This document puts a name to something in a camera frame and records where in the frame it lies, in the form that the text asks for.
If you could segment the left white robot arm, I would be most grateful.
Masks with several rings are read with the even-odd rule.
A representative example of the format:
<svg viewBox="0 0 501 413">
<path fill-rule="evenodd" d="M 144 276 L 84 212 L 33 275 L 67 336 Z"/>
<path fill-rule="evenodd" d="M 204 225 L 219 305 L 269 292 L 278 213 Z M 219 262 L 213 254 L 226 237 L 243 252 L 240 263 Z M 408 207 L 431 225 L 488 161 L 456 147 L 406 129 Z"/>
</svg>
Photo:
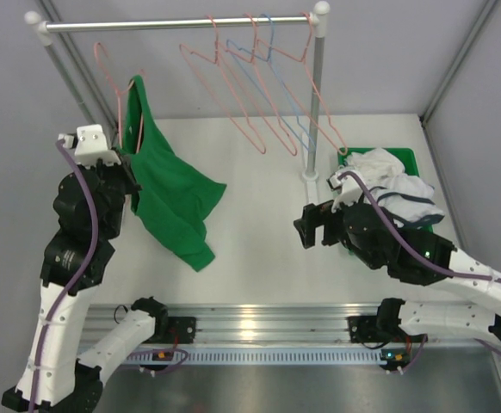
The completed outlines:
<svg viewBox="0 0 501 413">
<path fill-rule="evenodd" d="M 53 208 L 59 230 L 44 252 L 40 312 L 27 367 L 2 395 L 15 412 L 92 412 L 112 373 L 143 342 L 169 334 L 167 307 L 137 299 L 126 316 L 80 353 L 90 303 L 114 254 L 127 195 L 140 187 L 128 160 L 78 166 L 59 184 Z"/>
</svg>

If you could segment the green tank top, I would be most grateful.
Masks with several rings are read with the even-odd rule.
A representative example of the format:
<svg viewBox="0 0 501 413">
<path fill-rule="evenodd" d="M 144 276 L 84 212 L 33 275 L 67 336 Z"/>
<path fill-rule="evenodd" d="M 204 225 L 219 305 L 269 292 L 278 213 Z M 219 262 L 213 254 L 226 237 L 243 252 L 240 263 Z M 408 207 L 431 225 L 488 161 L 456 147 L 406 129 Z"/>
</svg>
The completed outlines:
<svg viewBox="0 0 501 413">
<path fill-rule="evenodd" d="M 133 213 L 161 245 L 199 272 L 215 258 L 206 241 L 205 220 L 227 185 L 174 152 L 154 120 L 144 78 L 135 75 L 131 83 L 121 152 L 129 156 L 141 186 L 139 198 L 132 201 Z"/>
</svg>

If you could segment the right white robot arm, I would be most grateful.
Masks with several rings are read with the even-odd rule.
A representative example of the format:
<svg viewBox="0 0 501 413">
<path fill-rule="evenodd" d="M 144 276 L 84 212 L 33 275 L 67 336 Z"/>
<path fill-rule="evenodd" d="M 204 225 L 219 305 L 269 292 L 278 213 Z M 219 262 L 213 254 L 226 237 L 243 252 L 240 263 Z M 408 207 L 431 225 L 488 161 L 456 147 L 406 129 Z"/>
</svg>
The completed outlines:
<svg viewBox="0 0 501 413">
<path fill-rule="evenodd" d="M 294 221 L 302 246 L 340 243 L 368 268 L 384 268 L 403 284 L 428 287 L 462 298 L 457 305 L 409 299 L 383 299 L 357 342 L 418 340 L 424 336 L 472 338 L 501 348 L 501 273 L 457 248 L 451 241 L 418 228 L 399 228 L 387 212 L 366 203 L 331 208 L 309 204 Z"/>
</svg>

